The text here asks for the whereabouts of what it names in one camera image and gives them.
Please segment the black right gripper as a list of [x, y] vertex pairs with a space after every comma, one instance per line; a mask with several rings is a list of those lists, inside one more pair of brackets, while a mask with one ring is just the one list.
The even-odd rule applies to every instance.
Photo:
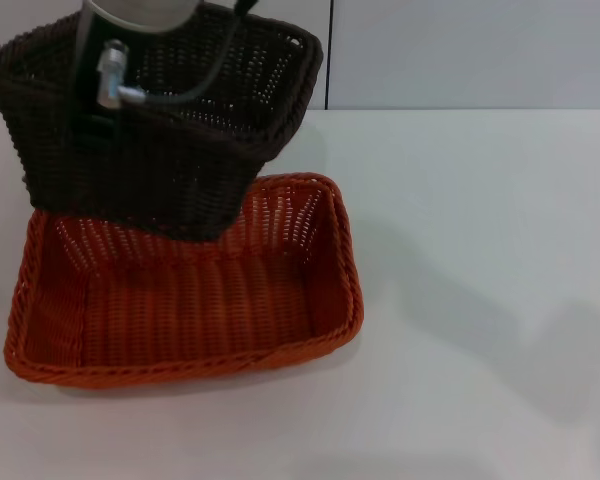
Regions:
[[82, 18], [78, 27], [78, 130], [109, 134], [122, 107], [120, 88], [146, 49], [146, 35], [105, 18]]

